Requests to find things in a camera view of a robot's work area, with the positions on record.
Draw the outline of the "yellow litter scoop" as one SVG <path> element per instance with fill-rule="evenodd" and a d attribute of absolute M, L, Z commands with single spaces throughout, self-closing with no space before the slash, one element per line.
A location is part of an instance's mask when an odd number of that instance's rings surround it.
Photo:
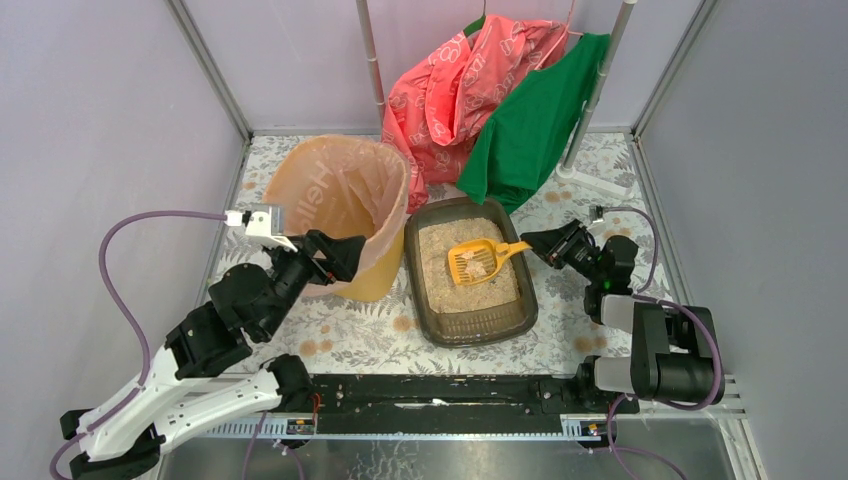
<path fill-rule="evenodd" d="M 525 241 L 471 240 L 448 251 L 448 270 L 458 286 L 480 284 L 496 276 L 514 255 L 530 249 Z"/>

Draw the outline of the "grey translucent litter box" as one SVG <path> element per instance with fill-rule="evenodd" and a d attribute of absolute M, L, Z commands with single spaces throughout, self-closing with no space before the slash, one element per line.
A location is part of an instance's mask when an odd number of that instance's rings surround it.
<path fill-rule="evenodd" d="M 404 253 L 413 305 L 423 335 L 440 347 L 462 348 L 485 345 L 519 336 L 530 330 L 538 317 L 538 301 L 525 257 L 509 259 L 516 274 L 517 298 L 502 305 L 473 307 L 458 313 L 438 313 L 426 292 L 421 230 L 449 221 L 482 218 L 492 221 L 507 242 L 518 234 L 503 206 L 488 198 L 483 204 L 468 198 L 437 201 L 414 213 L 406 223 Z"/>

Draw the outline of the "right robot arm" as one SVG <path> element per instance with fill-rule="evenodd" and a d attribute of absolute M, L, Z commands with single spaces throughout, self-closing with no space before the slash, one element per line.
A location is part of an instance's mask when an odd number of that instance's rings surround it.
<path fill-rule="evenodd" d="M 546 265 L 573 269 L 588 284 L 584 311 L 596 324 L 630 336 L 626 357 L 589 356 L 577 378 L 591 394 L 611 393 L 697 410 L 719 403 L 725 382 L 711 312 L 637 294 L 631 276 L 638 245 L 626 236 L 597 246 L 578 220 L 521 240 Z"/>

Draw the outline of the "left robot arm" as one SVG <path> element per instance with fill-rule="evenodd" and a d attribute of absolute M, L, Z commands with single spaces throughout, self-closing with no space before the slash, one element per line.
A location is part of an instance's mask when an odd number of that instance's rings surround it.
<path fill-rule="evenodd" d="M 134 479 L 167 451 L 219 424 L 257 411 L 296 412 L 314 405 L 315 390 L 302 360 L 283 354 L 230 387 L 186 400 L 186 394 L 248 359 L 270 341 L 310 284 L 350 282 L 366 239 L 334 239 L 310 230 L 292 247 L 266 249 L 272 266 L 238 264 L 209 289 L 210 299 L 165 337 L 145 372 L 104 405 L 71 410 L 62 434 L 80 452 L 69 462 L 73 479 Z"/>

